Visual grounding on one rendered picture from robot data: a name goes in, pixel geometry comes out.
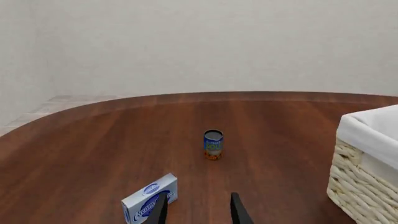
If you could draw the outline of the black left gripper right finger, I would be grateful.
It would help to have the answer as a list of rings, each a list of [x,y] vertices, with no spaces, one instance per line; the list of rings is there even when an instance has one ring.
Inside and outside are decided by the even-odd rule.
[[[254,224],[252,218],[245,209],[239,194],[236,192],[231,194],[230,211],[232,224]]]

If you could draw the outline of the blue soup tin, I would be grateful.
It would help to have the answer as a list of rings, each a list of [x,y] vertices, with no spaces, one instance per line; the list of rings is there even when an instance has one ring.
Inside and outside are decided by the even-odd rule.
[[[203,135],[205,157],[209,160],[218,160],[223,152],[223,133],[219,130],[207,130]]]

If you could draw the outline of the blue and white cream cheese box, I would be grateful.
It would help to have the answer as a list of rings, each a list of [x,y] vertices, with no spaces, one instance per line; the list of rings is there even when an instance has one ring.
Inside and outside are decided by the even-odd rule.
[[[141,224],[146,221],[160,194],[167,194],[168,204],[178,199],[177,177],[172,173],[121,200],[126,223]]]

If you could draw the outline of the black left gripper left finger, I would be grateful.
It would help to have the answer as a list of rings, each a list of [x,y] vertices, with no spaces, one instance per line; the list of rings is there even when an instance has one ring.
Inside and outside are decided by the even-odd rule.
[[[146,224],[165,224],[167,219],[168,200],[167,194],[161,193],[146,220]]]

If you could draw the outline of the white wicker basket with liner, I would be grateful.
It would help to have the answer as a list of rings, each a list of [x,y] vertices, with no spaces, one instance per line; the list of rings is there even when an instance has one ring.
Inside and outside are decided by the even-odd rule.
[[[398,224],[398,105],[341,117],[326,192],[357,224]]]

